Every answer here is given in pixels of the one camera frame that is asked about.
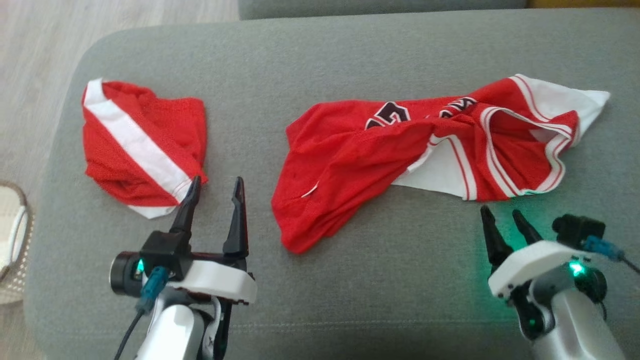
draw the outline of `gray couch cushion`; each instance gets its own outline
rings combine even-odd
[[[499,227],[524,246],[509,212],[541,233],[566,212],[602,219],[640,259],[639,10],[497,10],[137,29],[95,44],[74,74],[56,135],[31,246],[27,321],[50,359],[110,359],[134,299],[109,289],[111,260],[172,219],[145,220],[84,174],[80,99],[104,76],[207,107],[209,148],[194,219],[194,250],[226,237],[234,176],[244,177],[258,300],[234,310],[228,359],[512,359],[528,354],[515,312],[490,296],[480,204],[392,186],[333,238],[302,256],[280,244],[270,200],[287,154],[285,126],[321,101],[465,94],[521,72],[609,104],[552,193],[492,204]],[[609,323],[637,354],[637,276],[599,261],[609,279]],[[140,345],[148,322],[127,352]],[[499,346],[488,347],[488,343]]]
[[[238,0],[240,19],[524,8],[526,0]]]

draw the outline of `blue connector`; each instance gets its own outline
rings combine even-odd
[[[156,298],[158,298],[168,281],[169,270],[162,266],[155,267],[140,291],[140,299],[136,303],[136,311],[148,315],[153,310]]]
[[[588,252],[602,254],[613,261],[622,261],[625,258],[624,251],[620,250],[617,246],[607,240],[593,235],[587,237],[587,241],[584,243],[582,248]]]

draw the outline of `wooden floor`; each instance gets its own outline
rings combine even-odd
[[[122,29],[238,20],[236,0],[0,0],[0,179],[37,213],[40,183],[71,75]],[[0,306],[0,359],[41,359],[22,305]]]

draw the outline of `black cable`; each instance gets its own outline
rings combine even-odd
[[[631,261],[629,261],[627,258],[622,258],[622,262],[624,262],[625,264],[627,264],[631,270],[637,272],[638,274],[640,274],[640,268],[637,267],[636,264],[633,264]]]
[[[127,330],[127,332],[125,332],[124,337],[122,338],[122,342],[120,343],[120,347],[118,347],[118,352],[116,353],[116,356],[113,358],[113,360],[118,360],[120,358],[120,356],[122,355],[122,351],[124,350],[124,347],[127,344],[127,340],[129,340],[129,336],[131,336],[133,329],[135,329],[136,325],[138,324],[138,321],[140,321],[140,318],[144,314],[145,313],[143,311],[138,311],[138,313],[136,314],[136,317],[131,322],[131,325],[129,325],[129,329]]]
[[[599,304],[600,304],[600,307],[602,308],[602,319],[604,321],[607,321],[607,307],[604,306],[603,302],[599,302]]]

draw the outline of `jersey number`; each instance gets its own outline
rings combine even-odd
[[[477,103],[477,101],[473,97],[461,97],[458,100],[455,100],[450,102],[449,104],[446,104],[445,108],[453,108],[453,109],[441,110],[440,117],[453,117],[454,111],[457,114],[475,103]]]
[[[375,119],[367,120],[365,129],[370,129],[376,126],[387,126],[395,122],[409,120],[411,120],[411,117],[409,117],[409,111],[404,106],[400,106],[393,101],[389,101],[380,108],[380,110],[378,110]]]

